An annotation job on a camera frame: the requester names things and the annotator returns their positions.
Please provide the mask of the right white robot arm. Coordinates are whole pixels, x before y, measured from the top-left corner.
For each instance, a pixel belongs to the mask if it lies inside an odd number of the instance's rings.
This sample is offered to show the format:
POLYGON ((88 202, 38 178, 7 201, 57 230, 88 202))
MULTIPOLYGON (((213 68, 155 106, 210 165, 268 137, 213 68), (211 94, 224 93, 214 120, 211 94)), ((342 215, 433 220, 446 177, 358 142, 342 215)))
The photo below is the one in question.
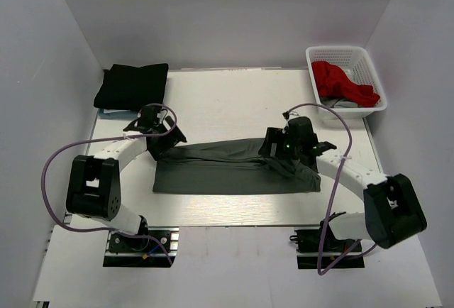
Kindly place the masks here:
POLYGON ((362 200, 360 213, 327 213, 321 222, 321 244, 337 250, 346 240, 370 240, 383 249, 418 234, 427 220, 411 180, 372 171, 348 158, 334 144, 319 141, 311 121, 291 119, 284 128, 269 127, 259 154, 268 160, 295 161, 334 180, 362 200))

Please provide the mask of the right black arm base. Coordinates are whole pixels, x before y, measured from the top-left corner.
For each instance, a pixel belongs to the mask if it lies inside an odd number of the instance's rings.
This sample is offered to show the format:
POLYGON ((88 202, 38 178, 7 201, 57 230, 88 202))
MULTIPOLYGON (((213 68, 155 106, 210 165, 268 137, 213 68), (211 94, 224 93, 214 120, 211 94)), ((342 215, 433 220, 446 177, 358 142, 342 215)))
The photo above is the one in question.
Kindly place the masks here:
MULTIPOLYGON (((316 270, 319 253, 321 229, 299 229, 289 237, 289 241, 296 246, 297 268, 299 270, 316 270)), ((336 240, 327 233, 326 241, 323 245, 323 255, 321 259, 321 269, 324 270, 328 265, 336 260, 338 256, 347 251, 354 244, 354 240, 336 240)), ((362 253, 362 246, 356 247, 339 263, 334 265, 334 269, 361 269, 365 267, 362 253)))

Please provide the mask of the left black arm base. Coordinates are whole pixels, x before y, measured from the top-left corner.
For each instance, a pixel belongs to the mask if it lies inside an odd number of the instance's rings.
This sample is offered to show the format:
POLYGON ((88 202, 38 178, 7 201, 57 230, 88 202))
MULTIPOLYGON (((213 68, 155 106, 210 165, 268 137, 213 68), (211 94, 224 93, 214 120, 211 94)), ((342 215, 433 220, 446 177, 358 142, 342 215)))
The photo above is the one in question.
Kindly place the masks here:
MULTIPOLYGON (((173 262, 177 256, 178 228, 148 228, 150 236, 156 238, 173 262)), ((103 266, 105 268, 169 268, 171 264, 155 241, 126 238, 110 233, 107 238, 103 266)))

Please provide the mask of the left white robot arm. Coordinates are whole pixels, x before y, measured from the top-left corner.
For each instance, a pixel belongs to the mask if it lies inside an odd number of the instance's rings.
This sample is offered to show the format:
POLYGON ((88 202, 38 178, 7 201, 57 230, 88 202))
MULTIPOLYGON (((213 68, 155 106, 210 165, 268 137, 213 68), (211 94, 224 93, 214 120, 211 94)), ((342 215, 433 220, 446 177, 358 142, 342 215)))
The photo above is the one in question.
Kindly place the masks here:
POLYGON ((119 138, 93 155, 79 155, 72 162, 66 198, 71 214, 103 223, 112 231, 126 233, 126 243, 136 251, 146 248, 150 233, 143 218, 121 201, 121 172, 138 156, 149 153, 159 160, 178 143, 187 141, 177 127, 175 112, 168 106, 144 106, 119 138))

